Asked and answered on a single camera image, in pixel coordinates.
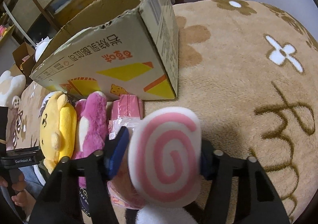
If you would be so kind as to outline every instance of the person's hand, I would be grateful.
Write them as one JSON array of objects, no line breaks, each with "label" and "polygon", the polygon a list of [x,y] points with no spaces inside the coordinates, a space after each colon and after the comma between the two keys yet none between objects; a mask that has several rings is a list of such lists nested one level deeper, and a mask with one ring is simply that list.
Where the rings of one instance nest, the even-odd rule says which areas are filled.
[{"label": "person's hand", "polygon": [[[8,187],[8,182],[0,176],[0,185]],[[24,180],[24,174],[19,175],[19,181],[12,185],[12,189],[19,192],[17,195],[12,196],[11,199],[15,205],[20,207],[25,207],[27,205],[26,192],[24,191],[26,187],[26,182]]]}]

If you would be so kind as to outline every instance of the stuffed animal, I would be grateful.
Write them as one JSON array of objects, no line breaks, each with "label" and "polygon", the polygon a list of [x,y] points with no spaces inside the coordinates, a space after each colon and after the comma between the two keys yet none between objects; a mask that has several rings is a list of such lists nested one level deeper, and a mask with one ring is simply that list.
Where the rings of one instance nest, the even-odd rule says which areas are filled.
[{"label": "stuffed animal", "polygon": [[62,91],[54,93],[47,102],[40,122],[40,146],[43,163],[52,173],[60,159],[72,157],[75,144],[77,116]]},{"label": "stuffed animal", "polygon": [[35,47],[35,55],[34,55],[35,61],[39,60],[39,58],[41,57],[42,53],[44,52],[45,48],[48,46],[51,40],[52,39],[50,39],[49,37],[46,37],[45,39],[42,38],[42,41],[37,43]]},{"label": "stuffed animal", "polygon": [[4,36],[7,33],[7,28],[5,26],[0,26],[0,36]]},{"label": "stuffed animal", "polygon": [[[96,91],[87,99],[76,103],[78,122],[73,159],[87,157],[95,150],[104,148],[105,138],[108,134],[106,104],[107,98],[100,91]],[[79,186],[86,187],[84,177],[79,178]]]},{"label": "stuffed animal", "polygon": [[20,105],[20,96],[25,88],[25,76],[11,76],[11,72],[6,70],[0,76],[0,106],[10,109],[17,109]]}]

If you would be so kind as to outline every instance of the white plush toy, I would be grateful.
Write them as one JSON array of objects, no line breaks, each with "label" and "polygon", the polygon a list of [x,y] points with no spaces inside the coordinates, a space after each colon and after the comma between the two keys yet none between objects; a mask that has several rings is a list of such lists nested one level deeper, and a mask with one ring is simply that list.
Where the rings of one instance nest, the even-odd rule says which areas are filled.
[{"label": "white plush toy", "polygon": [[42,38],[42,41],[37,43],[35,47],[35,61],[38,62],[39,58],[41,57],[42,53],[44,52],[45,48],[48,46],[49,42],[52,39],[49,37],[46,37],[45,39]]},{"label": "white plush toy", "polygon": [[25,88],[25,76],[11,76],[11,72],[6,70],[0,76],[0,106],[10,109],[17,109],[20,105],[20,97]]}]

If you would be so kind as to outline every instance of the yellow plush bear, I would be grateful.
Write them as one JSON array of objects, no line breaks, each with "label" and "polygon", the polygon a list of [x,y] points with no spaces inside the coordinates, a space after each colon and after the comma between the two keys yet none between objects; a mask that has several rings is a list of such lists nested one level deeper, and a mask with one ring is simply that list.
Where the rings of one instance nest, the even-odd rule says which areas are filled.
[{"label": "yellow plush bear", "polygon": [[62,91],[47,101],[40,122],[40,146],[44,165],[52,173],[60,159],[72,157],[75,144],[77,115]]}]

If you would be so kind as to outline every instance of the pink plush toy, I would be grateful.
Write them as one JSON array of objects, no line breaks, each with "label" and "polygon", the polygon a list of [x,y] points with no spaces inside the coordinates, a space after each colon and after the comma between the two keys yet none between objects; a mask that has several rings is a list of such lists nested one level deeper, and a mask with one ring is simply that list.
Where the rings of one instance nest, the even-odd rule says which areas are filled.
[{"label": "pink plush toy", "polygon": [[[108,134],[106,103],[107,98],[100,91],[76,103],[77,128],[72,159],[87,157],[95,150],[104,148]],[[86,188],[85,177],[79,177],[79,186]]]},{"label": "pink plush toy", "polygon": [[4,32],[7,30],[7,28],[6,27],[4,27],[4,26],[0,26],[0,36],[3,36],[4,35]]}]

